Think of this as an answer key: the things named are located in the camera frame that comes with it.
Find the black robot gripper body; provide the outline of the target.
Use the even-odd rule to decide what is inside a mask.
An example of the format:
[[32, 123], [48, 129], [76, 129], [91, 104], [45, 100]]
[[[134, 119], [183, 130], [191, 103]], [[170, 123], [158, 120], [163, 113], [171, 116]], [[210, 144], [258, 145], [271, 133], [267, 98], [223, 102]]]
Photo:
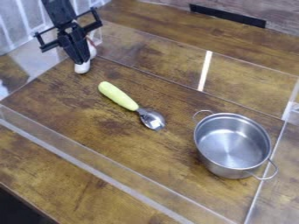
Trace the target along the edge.
[[87, 24], [86, 26], [80, 26], [84, 29], [86, 35], [92, 30], [103, 26], [95, 7], [91, 7], [86, 12], [78, 15], [72, 8], [70, 0], [41, 0], [41, 4], [44, 6], [44, 9], [52, 21], [52, 27], [49, 29], [41, 32], [36, 32], [33, 34], [33, 36], [37, 38], [37, 41], [40, 43], [40, 49], [43, 52], [47, 52], [52, 48], [60, 46], [57, 38], [52, 42], [45, 43], [43, 40], [43, 34], [51, 31], [52, 29], [56, 29], [57, 33], [67, 32], [70, 34], [71, 27], [75, 24], [80, 26], [78, 19], [86, 14], [91, 13], [95, 18], [95, 21], [91, 24]]

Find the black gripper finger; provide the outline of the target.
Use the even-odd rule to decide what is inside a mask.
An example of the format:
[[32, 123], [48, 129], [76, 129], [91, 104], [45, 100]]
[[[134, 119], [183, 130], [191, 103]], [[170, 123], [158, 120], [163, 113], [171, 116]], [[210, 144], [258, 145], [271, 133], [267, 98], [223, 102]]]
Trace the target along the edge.
[[84, 29], [75, 24], [71, 27], [70, 38], [75, 49], [75, 62], [86, 63], [90, 60], [90, 47]]
[[71, 59], [78, 65], [83, 64], [83, 59], [80, 57], [79, 50], [74, 44], [74, 41], [71, 40], [71, 36], [66, 31], [62, 31], [57, 33], [57, 40], [60, 47], [66, 51], [66, 53], [70, 55]]

